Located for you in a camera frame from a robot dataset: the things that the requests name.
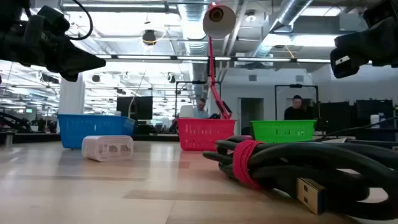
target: white lamp head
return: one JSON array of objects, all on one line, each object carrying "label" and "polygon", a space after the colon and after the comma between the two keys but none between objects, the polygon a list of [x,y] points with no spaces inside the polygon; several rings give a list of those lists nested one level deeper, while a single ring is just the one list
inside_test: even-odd
[{"label": "white lamp head", "polygon": [[222,38],[232,32],[235,22],[236,16],[231,8],[212,3],[203,18],[203,30],[211,38]]}]

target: table surface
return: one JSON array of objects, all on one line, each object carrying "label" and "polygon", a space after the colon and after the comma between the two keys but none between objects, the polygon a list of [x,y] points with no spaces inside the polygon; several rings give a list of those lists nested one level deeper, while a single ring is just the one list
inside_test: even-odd
[{"label": "table surface", "polygon": [[103,163],[59,142],[0,148],[0,217],[30,224],[356,223],[234,183],[216,162],[182,152],[177,142],[135,142],[133,160]]}]

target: man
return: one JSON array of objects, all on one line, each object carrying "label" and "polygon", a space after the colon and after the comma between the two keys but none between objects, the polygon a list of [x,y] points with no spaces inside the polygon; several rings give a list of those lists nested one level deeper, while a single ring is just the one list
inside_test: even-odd
[{"label": "man", "polygon": [[285,120],[308,119],[307,112],[302,108],[303,99],[301,96],[293,97],[293,106],[285,110]]},{"label": "man", "polygon": [[197,100],[197,107],[193,109],[193,116],[199,119],[207,119],[209,116],[205,111],[206,100],[200,98]]}]

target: blue basket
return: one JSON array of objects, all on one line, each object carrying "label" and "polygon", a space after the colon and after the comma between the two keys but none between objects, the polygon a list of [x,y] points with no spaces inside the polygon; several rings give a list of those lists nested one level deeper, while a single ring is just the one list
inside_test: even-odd
[{"label": "blue basket", "polygon": [[134,130],[134,120],[123,116],[59,114],[58,122],[62,146],[68,149],[81,149],[87,136],[131,136]]}]

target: green basket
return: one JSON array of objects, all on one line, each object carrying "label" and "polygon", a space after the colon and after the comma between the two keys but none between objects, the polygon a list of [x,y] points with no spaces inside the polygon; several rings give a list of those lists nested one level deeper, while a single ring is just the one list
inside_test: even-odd
[{"label": "green basket", "polygon": [[315,122],[315,120],[251,121],[254,138],[266,143],[311,140]]}]

